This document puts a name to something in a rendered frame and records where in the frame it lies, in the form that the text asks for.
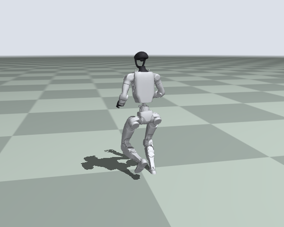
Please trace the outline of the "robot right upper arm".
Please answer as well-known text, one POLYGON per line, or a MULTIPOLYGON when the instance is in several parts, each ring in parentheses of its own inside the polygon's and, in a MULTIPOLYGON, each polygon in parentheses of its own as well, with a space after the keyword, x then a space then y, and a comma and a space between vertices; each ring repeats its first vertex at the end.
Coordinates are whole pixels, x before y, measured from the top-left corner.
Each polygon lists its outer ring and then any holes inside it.
POLYGON ((154 73, 154 83, 156 85, 156 88, 158 89, 158 92, 157 92, 157 96, 158 97, 162 97, 165 95, 165 90, 163 88, 163 84, 160 80, 160 75, 159 74, 156 74, 154 73))

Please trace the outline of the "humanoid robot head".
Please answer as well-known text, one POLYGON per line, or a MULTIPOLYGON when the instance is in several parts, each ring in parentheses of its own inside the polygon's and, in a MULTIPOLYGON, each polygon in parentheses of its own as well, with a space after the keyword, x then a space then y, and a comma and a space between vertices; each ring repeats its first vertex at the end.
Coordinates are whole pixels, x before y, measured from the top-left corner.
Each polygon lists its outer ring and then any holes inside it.
POLYGON ((146 59, 148 59, 147 53, 145 53, 145 52, 138 52, 138 53, 134 56, 134 59, 135 59, 136 67, 139 68, 139 71, 138 71, 138 72, 148 72, 148 71, 146 70, 146 68, 145 68, 145 65, 144 65, 146 59), (138 66, 138 65, 137 65, 137 60, 143 61, 142 66, 138 66))

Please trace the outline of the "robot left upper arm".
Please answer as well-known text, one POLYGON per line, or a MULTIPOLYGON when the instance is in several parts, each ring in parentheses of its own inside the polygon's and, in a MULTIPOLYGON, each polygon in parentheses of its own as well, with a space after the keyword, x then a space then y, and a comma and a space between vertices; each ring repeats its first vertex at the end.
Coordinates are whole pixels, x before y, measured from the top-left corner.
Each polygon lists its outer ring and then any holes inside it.
POLYGON ((130 73, 124 76, 124 82, 122 86, 122 94, 121 94, 120 100, 127 101, 128 99, 127 93, 128 93, 131 81, 133 81, 133 79, 134 79, 134 73, 130 73))

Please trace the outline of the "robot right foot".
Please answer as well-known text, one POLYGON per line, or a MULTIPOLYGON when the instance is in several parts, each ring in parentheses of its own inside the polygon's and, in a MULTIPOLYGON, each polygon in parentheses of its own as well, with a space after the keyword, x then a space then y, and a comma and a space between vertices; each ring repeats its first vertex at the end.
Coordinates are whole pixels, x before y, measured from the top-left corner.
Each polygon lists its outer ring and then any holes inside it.
POLYGON ((156 174, 156 170, 154 170, 153 168, 152 168, 152 171, 150 171, 150 168, 148 168, 148 170, 149 170, 149 172, 150 172, 151 174, 153 174, 153 175, 156 174))

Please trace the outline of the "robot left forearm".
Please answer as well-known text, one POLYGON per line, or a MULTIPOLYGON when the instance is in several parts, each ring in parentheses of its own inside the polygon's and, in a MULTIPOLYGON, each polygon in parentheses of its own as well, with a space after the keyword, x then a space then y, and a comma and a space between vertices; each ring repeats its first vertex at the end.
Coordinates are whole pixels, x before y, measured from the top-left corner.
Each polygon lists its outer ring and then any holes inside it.
POLYGON ((124 106, 126 101, 122 101, 122 100, 120 100, 120 98, 121 98, 121 94, 120 94, 120 97, 119 97, 119 105, 124 106))

